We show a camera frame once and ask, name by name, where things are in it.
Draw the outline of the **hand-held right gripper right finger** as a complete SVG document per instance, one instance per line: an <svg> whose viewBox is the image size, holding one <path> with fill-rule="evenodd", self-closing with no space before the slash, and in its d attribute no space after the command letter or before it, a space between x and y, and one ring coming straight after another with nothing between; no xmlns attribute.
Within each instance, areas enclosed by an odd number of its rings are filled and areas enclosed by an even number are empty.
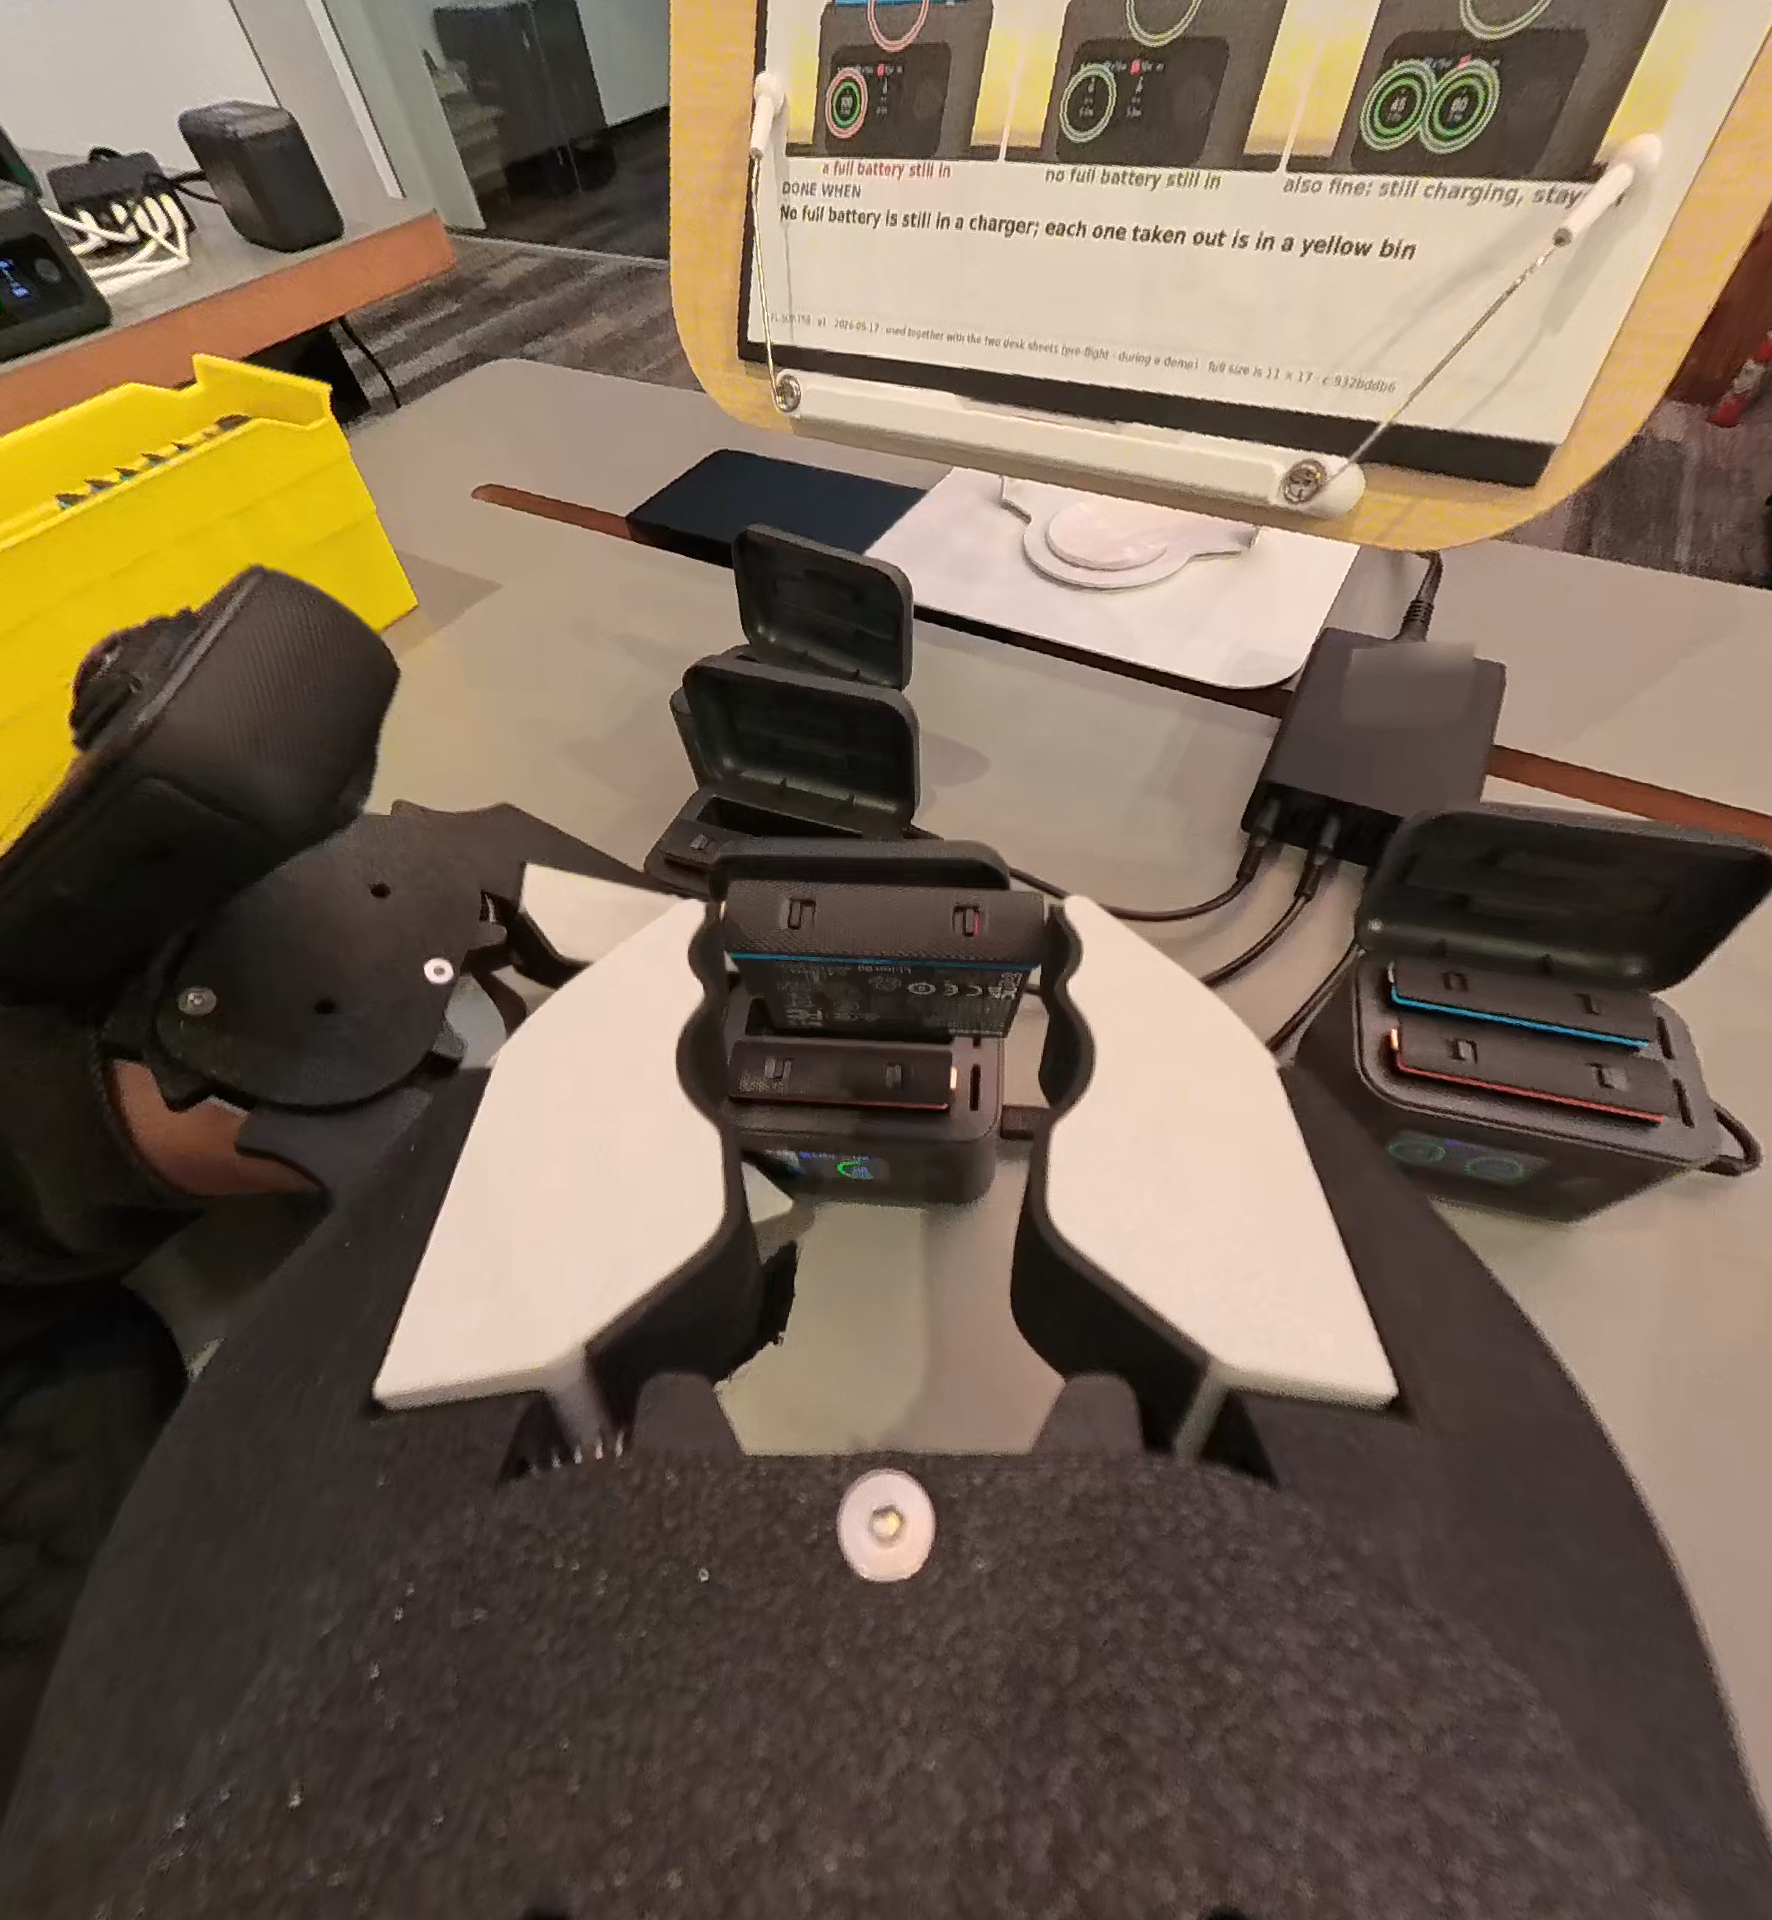
<svg viewBox="0 0 1772 1920"><path fill-rule="evenodd" d="M1140 1412L1236 1393L1386 1412L1393 1363L1283 1071L1225 1000L1088 898L1052 908L1013 1318Z"/></svg>

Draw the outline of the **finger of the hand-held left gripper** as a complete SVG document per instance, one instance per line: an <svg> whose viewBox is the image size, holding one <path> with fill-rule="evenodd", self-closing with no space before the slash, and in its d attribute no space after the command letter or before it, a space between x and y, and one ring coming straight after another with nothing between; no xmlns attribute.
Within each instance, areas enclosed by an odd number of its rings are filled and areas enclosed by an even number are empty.
<svg viewBox="0 0 1772 1920"><path fill-rule="evenodd" d="M524 977L690 977L710 932L698 900L526 865L512 906L512 967Z"/></svg>

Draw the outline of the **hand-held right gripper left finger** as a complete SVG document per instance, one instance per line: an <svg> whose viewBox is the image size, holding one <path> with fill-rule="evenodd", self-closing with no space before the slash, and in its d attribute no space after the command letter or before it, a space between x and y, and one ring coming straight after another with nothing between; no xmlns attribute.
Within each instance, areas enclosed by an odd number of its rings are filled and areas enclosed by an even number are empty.
<svg viewBox="0 0 1772 1920"><path fill-rule="evenodd" d="M495 1059L374 1399L542 1393L618 1412L649 1321L754 1272L739 1151L688 1041L720 985L706 912L670 902L560 987Z"/></svg>

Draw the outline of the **yellow plastic bin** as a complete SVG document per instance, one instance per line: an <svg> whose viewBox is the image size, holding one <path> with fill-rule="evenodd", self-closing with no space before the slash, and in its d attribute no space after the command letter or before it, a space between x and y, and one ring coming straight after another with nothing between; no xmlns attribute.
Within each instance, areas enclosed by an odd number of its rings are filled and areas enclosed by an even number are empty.
<svg viewBox="0 0 1772 1920"><path fill-rule="evenodd" d="M376 630L418 606L326 387L209 355L194 367L190 386L126 383L0 437L0 840L56 791L73 675L106 637L201 606L255 563ZM257 422L187 464L37 530L3 526L66 476L234 411Z"/></svg>

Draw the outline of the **black battery charger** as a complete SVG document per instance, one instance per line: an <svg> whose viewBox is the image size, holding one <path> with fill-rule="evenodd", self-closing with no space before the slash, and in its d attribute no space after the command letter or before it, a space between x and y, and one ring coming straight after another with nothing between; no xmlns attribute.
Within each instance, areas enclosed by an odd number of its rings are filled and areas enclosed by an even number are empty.
<svg viewBox="0 0 1772 1920"><path fill-rule="evenodd" d="M904 694L741 651L694 661L670 713L696 789L645 872L672 892L706 893L720 859L754 840L915 835L921 733Z"/></svg>
<svg viewBox="0 0 1772 1920"><path fill-rule="evenodd" d="M724 927L804 948L954 948L955 943L1052 927L1054 893L1016 880L976 843L908 838L860 843L760 838L724 854L706 883L713 929ZM723 952L732 985L723 1016L729 1044L770 1035L757 1003ZM779 1186L813 1197L961 1206L993 1187L1002 1115L1002 1041L939 1042L954 1053L961 1090L938 1117L741 1103L729 1108L746 1154Z"/></svg>
<svg viewBox="0 0 1772 1920"><path fill-rule="evenodd" d="M1748 838L1584 812L1478 805L1409 821L1364 885L1353 947L1293 1065L1426 1197L1579 1225L1686 1178L1757 1172L1756 1134L1713 1094L1665 993L1772 895ZM1395 958L1546 974L1651 995L1677 1117L1637 1125L1405 1078L1386 1058Z"/></svg>
<svg viewBox="0 0 1772 1920"><path fill-rule="evenodd" d="M730 543L744 658L833 683L904 694L915 593L893 563L749 526Z"/></svg>

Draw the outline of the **red-edged black battery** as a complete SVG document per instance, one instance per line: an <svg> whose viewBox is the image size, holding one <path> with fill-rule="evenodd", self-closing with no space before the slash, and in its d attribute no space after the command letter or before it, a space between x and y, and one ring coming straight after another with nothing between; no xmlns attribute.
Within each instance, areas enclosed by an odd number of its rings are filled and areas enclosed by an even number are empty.
<svg viewBox="0 0 1772 1920"><path fill-rule="evenodd" d="M1407 1012L1393 1023L1386 1058L1405 1078L1566 1113L1637 1125L1679 1115L1665 1061L1613 1041Z"/></svg>
<svg viewBox="0 0 1772 1920"><path fill-rule="evenodd" d="M741 1103L938 1117L960 1090L954 1053L939 1044L777 1033L729 1044L729 1095Z"/></svg>

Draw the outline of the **black usb hub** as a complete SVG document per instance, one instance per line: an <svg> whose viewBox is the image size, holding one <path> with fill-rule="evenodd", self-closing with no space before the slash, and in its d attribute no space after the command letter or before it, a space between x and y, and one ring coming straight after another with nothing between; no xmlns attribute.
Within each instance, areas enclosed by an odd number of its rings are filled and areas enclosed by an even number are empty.
<svg viewBox="0 0 1772 1920"><path fill-rule="evenodd" d="M1506 683L1501 661L1465 647L1324 630L1242 830L1372 870L1409 821L1478 805Z"/></svg>

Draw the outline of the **person's left forearm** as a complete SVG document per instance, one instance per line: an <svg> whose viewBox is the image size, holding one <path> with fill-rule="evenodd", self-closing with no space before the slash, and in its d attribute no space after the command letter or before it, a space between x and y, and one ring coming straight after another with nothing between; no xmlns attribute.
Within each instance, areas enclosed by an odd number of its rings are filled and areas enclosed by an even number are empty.
<svg viewBox="0 0 1772 1920"><path fill-rule="evenodd" d="M204 1209L141 1156L99 1035L0 1003L0 1285L116 1281Z"/></svg>

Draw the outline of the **row of black batteries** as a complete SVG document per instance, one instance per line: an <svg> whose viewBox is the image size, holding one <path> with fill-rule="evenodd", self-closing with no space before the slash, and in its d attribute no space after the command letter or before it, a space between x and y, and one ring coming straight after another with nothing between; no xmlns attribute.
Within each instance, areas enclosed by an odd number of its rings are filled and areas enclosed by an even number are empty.
<svg viewBox="0 0 1772 1920"><path fill-rule="evenodd" d="M180 467L207 447L218 444L255 422L257 419L250 413L223 413L216 420L197 427L169 442L131 451L91 471L70 473L51 488L34 494L26 506L11 512L11 517L3 520L3 526L11 535L37 530L57 517L83 508L119 488Z"/></svg>

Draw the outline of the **person's left hand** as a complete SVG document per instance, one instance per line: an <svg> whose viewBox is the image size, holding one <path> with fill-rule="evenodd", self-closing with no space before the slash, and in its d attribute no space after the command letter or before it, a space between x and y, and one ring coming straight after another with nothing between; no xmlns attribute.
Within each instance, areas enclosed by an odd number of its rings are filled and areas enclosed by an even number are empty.
<svg viewBox="0 0 1772 1920"><path fill-rule="evenodd" d="M105 1081L134 1154L164 1187L198 1202L321 1192L305 1172L243 1153L247 1115L226 1101L175 1111L141 1061L106 1064Z"/></svg>

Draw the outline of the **grey charger green display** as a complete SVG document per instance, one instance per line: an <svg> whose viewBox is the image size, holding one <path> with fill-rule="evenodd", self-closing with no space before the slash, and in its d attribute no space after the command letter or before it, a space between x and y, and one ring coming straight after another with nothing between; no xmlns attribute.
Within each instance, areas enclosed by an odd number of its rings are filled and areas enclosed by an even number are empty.
<svg viewBox="0 0 1772 1920"><path fill-rule="evenodd" d="M111 327L109 301L45 205L0 180L0 366Z"/></svg>

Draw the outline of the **small black cube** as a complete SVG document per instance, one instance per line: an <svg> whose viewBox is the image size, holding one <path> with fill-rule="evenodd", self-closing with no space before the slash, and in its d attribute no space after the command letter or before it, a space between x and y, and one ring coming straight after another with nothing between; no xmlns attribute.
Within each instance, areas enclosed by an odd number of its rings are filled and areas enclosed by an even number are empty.
<svg viewBox="0 0 1772 1920"><path fill-rule="evenodd" d="M297 118L277 106L187 108L177 130L234 232L269 253L345 238L345 217Z"/></svg>

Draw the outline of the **white stand base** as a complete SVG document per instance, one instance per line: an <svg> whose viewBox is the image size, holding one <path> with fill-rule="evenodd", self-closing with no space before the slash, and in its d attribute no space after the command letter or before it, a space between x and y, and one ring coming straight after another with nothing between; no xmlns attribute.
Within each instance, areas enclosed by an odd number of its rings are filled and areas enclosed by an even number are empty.
<svg viewBox="0 0 1772 1920"><path fill-rule="evenodd" d="M957 467L868 556L925 615L1257 690L1305 666L1357 549Z"/></svg>

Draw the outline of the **black honeycomb pad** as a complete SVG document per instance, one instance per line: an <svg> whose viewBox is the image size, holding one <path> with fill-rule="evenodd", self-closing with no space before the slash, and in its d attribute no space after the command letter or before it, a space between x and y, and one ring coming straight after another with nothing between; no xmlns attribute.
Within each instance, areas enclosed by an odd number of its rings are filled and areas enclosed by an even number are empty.
<svg viewBox="0 0 1772 1920"><path fill-rule="evenodd" d="M126 1287L0 1287L0 1821L83 1583L184 1392L177 1345Z"/></svg>

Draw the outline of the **wooden sign board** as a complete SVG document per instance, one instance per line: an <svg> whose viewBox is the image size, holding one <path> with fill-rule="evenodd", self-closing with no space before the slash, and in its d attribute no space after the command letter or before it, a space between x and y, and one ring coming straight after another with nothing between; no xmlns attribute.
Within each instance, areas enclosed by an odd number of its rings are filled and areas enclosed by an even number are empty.
<svg viewBox="0 0 1772 1920"><path fill-rule="evenodd" d="M706 396L732 420L806 444L817 439L773 420L763 370L739 355L739 301L752 260L747 134L756 38L757 8L752 2L673 5L670 178L675 323L685 361ZM1610 464L1665 396L1694 378L1696 355L1713 340L1715 310L1733 275L1745 274L1741 262L1770 223L1772 30L1619 325L1576 425L1534 488L1372 467L1364 469L1364 502L1346 519L1293 519L1256 508L1248 515L1324 538L1420 550L1497 538L1549 512Z"/></svg>

